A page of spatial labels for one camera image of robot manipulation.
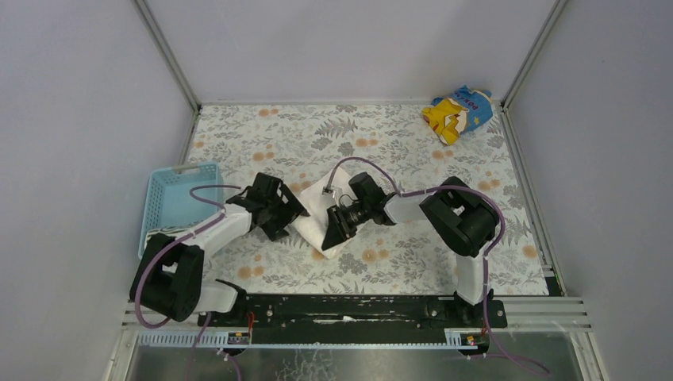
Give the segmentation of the white fluffy towel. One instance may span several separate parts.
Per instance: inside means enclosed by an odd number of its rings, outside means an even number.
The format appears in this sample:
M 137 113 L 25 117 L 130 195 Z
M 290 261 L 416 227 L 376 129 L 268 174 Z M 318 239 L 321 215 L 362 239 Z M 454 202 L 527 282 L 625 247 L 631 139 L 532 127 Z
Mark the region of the white fluffy towel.
M 330 174 L 327 173 L 298 194 L 297 199 L 309 213 L 309 216 L 299 216 L 291 225 L 313 248 L 318 250 L 326 259 L 331 260 L 340 255 L 340 251 L 346 244 L 338 244 L 330 249 L 321 247 L 328 227 L 327 209 L 337 204 L 333 194 L 323 193 L 329 176 Z

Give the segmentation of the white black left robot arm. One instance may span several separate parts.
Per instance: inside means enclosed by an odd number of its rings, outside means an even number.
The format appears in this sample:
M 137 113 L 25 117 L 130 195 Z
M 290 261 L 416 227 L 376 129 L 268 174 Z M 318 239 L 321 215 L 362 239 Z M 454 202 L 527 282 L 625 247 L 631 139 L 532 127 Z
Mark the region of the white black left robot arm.
M 287 226 L 309 216 L 290 188 L 279 178 L 259 173 L 252 185 L 215 202 L 213 215 L 178 233 L 155 233 L 144 246 L 129 290 L 137 320 L 158 329 L 193 314 L 227 314 L 243 305 L 246 291 L 224 280 L 206 282 L 206 261 L 226 245 L 254 229 L 272 241 L 288 236 Z

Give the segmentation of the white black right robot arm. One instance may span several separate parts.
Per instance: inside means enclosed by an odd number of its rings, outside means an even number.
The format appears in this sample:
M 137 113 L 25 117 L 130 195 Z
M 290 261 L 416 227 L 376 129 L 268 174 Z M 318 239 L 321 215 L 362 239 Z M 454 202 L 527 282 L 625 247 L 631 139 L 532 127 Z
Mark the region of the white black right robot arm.
M 440 186 L 409 195 L 386 193 L 366 172 L 347 182 L 352 200 L 337 201 L 326 209 L 327 226 L 321 249 L 327 250 L 353 238 L 360 225 L 397 225 L 428 221 L 456 256 L 459 275 L 455 294 L 472 306 L 490 292 L 483 270 L 484 245 L 495 238 L 500 222 L 496 209 L 453 176 Z

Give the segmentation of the green white striped towel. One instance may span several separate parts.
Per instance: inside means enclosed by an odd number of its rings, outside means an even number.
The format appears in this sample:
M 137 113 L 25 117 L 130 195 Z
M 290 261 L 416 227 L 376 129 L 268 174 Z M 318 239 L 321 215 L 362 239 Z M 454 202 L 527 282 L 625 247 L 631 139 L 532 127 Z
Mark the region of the green white striped towel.
M 150 229 L 145 234 L 144 245 L 147 245 L 149 241 L 157 234 L 163 234 L 168 237 L 179 238 L 181 236 L 184 236 L 189 231 L 190 227 L 178 227 L 178 226 Z

